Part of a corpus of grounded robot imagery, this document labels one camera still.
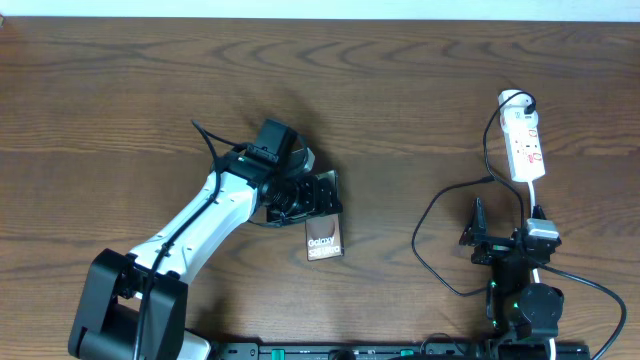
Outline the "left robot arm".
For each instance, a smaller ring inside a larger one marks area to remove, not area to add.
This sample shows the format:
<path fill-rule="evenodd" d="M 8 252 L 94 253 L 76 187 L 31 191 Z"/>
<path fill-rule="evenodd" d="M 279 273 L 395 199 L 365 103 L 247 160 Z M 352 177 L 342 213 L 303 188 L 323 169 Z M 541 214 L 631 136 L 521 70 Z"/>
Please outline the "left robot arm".
<path fill-rule="evenodd" d="M 128 253 L 91 263 L 68 340 L 77 359 L 207 359 L 209 340 L 186 328 L 188 290 L 221 243 L 265 209 L 266 228 L 343 210 L 334 170 L 316 173 L 304 137 L 272 119 L 253 142 L 212 155 L 198 194 Z"/>

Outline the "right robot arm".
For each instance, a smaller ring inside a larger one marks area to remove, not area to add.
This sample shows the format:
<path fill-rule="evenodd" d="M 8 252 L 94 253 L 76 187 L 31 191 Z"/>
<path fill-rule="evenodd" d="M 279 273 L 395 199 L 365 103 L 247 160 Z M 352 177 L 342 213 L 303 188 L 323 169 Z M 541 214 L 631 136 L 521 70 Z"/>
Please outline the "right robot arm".
<path fill-rule="evenodd" d="M 491 268 L 486 313 L 495 334 L 485 342 L 490 359 L 548 359 L 549 341 L 559 332 L 564 294 L 532 278 L 539 264 L 547 264 L 561 245 L 556 225 L 539 206 L 525 225 L 508 238 L 492 236 L 483 203 L 476 199 L 459 243 L 472 246 L 471 262 Z"/>

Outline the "Samsung Galaxy smartphone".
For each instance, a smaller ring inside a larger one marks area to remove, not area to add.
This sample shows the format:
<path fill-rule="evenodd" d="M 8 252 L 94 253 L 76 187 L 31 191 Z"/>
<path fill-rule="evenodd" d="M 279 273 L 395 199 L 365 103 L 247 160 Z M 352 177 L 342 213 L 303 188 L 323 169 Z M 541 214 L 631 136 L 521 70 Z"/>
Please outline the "Samsung Galaxy smartphone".
<path fill-rule="evenodd" d="M 318 261 L 344 255 L 340 225 L 343 205 L 340 200 L 339 176 L 335 170 L 319 176 L 324 212 L 305 221 L 307 260 Z"/>

